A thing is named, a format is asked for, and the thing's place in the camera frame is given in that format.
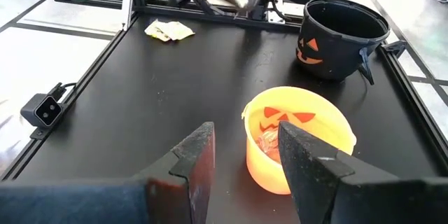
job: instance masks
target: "black table surface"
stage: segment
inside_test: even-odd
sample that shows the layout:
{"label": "black table surface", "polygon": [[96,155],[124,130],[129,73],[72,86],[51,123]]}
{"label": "black table surface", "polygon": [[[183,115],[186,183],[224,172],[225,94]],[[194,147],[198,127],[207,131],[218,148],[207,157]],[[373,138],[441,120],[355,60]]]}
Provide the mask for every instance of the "black table surface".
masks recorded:
{"label": "black table surface", "polygon": [[144,34],[155,18],[134,23],[17,180],[132,176],[213,121],[216,175],[207,222],[297,223],[290,196],[263,190],[246,168],[243,108],[281,85],[336,105],[358,138],[357,158],[405,178],[440,173],[378,56],[370,59],[375,85],[358,72],[327,83],[296,64],[296,34],[183,21],[196,35],[163,43]]}

